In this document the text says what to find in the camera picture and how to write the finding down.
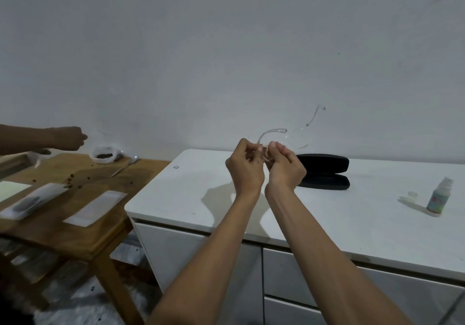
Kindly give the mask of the person's left hand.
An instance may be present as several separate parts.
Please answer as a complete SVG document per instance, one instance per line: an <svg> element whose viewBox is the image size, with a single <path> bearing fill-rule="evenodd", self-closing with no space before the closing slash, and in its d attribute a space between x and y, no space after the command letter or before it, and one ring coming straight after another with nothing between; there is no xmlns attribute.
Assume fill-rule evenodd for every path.
<svg viewBox="0 0 465 325"><path fill-rule="evenodd" d="M237 157L237 146L225 161L237 196L258 195L264 184L264 163L253 163Z"/></svg>

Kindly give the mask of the person's right hand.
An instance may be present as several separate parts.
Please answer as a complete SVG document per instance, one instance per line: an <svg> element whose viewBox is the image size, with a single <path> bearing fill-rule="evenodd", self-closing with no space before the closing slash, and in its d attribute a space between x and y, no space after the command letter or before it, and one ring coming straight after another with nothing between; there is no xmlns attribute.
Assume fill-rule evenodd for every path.
<svg viewBox="0 0 465 325"><path fill-rule="evenodd" d="M265 161L265 165L269 171L269 180L265 190L269 192L281 188L293 192L306 175L305 167L294 152L292 162L281 158L274 162Z"/></svg>

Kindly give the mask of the clear-framed eyeglasses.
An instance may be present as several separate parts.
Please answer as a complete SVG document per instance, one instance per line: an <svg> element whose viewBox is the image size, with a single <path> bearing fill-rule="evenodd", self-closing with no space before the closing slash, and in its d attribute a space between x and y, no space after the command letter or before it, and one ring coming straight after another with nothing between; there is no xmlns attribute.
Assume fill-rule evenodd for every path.
<svg viewBox="0 0 465 325"><path fill-rule="evenodd" d="M320 112L326 111L327 107L317 105L312 117L302 125L287 128L274 128L266 130L260 135L257 144L268 147L271 141L276 141L286 146L296 154L307 153L310 149L311 126Z"/></svg>

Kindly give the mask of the person's left forearm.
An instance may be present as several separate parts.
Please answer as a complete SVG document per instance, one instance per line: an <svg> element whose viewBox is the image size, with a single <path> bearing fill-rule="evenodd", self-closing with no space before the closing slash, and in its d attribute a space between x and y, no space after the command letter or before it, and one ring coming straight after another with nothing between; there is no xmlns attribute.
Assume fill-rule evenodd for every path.
<svg viewBox="0 0 465 325"><path fill-rule="evenodd" d="M163 293L146 325L216 325L260 190L236 194L221 223Z"/></svg>

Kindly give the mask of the person's right forearm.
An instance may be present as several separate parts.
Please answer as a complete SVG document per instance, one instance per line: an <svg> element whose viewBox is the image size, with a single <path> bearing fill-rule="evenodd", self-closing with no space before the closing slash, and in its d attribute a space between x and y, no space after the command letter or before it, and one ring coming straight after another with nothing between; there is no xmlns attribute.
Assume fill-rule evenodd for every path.
<svg viewBox="0 0 465 325"><path fill-rule="evenodd" d="M265 196L327 325L413 325L336 246L290 187Z"/></svg>

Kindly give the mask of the black glasses case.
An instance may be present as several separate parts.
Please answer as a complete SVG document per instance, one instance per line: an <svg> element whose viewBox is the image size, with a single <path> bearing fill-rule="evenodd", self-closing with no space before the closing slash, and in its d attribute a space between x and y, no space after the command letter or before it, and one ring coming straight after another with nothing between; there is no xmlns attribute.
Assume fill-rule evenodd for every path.
<svg viewBox="0 0 465 325"><path fill-rule="evenodd" d="M297 158L306 169L306 175L298 185L330 191L345 191L350 187L349 179L341 175L347 172L350 160L332 154L298 154Z"/></svg>

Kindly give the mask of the white cabinet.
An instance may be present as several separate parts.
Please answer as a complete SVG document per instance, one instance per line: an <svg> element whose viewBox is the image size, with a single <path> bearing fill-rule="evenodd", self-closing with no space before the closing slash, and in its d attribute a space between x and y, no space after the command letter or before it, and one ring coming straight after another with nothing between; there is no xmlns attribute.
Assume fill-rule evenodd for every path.
<svg viewBox="0 0 465 325"><path fill-rule="evenodd" d="M162 292L235 199L230 152L188 149L125 205ZM345 191L296 195L334 243L416 325L465 325L465 164L350 159ZM440 216L426 205L454 180ZM416 201L408 191L418 193ZM294 255L260 196L220 325L325 325Z"/></svg>

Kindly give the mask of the metal spoon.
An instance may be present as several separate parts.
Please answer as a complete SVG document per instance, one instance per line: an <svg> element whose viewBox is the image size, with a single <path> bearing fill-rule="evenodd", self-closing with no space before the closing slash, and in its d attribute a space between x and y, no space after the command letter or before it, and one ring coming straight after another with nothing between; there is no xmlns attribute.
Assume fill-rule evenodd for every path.
<svg viewBox="0 0 465 325"><path fill-rule="evenodd" d="M131 166L132 164L136 163L138 161L138 156L133 156L126 164L125 166L117 169L111 176L110 178L113 178L114 176L116 176L117 174L119 174L120 172L122 172L123 170L127 169L129 166Z"/></svg>

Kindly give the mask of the white bowl of dark beans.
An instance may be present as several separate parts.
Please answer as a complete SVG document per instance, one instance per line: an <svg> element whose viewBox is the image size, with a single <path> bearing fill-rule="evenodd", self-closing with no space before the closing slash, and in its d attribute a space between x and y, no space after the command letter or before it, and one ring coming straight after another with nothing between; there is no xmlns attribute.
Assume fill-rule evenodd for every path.
<svg viewBox="0 0 465 325"><path fill-rule="evenodd" d="M113 163L120 155L120 151L113 146L96 146L89 154L90 159L98 164Z"/></svg>

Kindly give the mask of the flat white pouch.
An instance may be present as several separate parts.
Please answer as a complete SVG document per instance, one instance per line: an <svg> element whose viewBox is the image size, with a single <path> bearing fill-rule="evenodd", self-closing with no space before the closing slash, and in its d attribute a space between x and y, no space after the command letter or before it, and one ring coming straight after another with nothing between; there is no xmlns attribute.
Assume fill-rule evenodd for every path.
<svg viewBox="0 0 465 325"><path fill-rule="evenodd" d="M106 191L63 222L78 227L89 227L113 209L126 196L127 193Z"/></svg>

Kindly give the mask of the small white spray bottle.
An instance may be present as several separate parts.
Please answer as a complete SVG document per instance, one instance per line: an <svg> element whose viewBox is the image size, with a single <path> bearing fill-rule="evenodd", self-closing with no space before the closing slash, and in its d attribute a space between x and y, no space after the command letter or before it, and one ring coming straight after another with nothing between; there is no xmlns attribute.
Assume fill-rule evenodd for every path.
<svg viewBox="0 0 465 325"><path fill-rule="evenodd" d="M440 216L450 198L454 180L444 177L434 189L427 205L426 210L433 215Z"/></svg>

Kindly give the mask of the scattered dark beans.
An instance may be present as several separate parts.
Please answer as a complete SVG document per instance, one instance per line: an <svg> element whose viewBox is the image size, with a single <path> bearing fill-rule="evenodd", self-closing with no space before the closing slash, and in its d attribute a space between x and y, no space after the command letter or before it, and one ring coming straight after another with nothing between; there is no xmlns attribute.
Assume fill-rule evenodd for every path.
<svg viewBox="0 0 465 325"><path fill-rule="evenodd" d="M58 173L48 171L33 177L29 182L34 185L57 183L68 189L78 189L86 184L89 184L92 180L93 178L89 172L85 170L79 170L74 172Z"/></svg>

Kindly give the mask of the wooden table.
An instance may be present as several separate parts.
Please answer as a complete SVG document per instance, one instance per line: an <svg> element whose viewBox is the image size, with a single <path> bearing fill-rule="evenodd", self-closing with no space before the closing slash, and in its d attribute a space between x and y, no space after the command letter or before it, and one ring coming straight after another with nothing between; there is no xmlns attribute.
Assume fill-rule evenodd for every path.
<svg viewBox="0 0 465 325"><path fill-rule="evenodd" d="M0 252L0 275L13 281L36 308L45 310L49 307L49 302L41 293L41 287L56 271L74 259L88 264L125 325L144 325L144 320L119 274L120 270L127 271L136 267L122 262L113 263L110 255L133 230L124 209L125 204L165 169L170 161L139 159L110 178L128 161L128 158L122 158L116 163L98 164L92 162L85 154L61 153L46 159L38 168L31 166L6 177L6 181L31 186L1 202L0 211L42 186L29 181L44 172L85 170L93 178L89 184L81 188L68 189L23 220L13 221L0 217L0 238L19 242L23 246L48 250L59 256L50 270L31 283L11 263L11 257ZM63 222L106 191L127 193L127 196L89 227L78 227Z"/></svg>

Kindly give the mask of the white pouch with dark contents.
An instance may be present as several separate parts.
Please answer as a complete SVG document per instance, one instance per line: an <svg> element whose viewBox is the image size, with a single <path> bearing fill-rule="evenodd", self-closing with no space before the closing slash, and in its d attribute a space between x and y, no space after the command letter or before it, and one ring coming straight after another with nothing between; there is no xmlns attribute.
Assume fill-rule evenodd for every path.
<svg viewBox="0 0 465 325"><path fill-rule="evenodd" d="M68 188L65 185L58 183L48 183L40 186L0 211L0 217L14 221L22 220L67 191Z"/></svg>

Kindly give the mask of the pale paper sheet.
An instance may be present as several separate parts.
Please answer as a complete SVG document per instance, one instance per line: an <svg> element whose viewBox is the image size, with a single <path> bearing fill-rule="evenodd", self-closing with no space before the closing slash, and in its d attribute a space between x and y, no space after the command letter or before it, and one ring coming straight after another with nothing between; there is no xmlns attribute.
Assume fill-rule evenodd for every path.
<svg viewBox="0 0 465 325"><path fill-rule="evenodd" d="M29 188L30 186L31 185L23 183L0 181L0 203Z"/></svg>

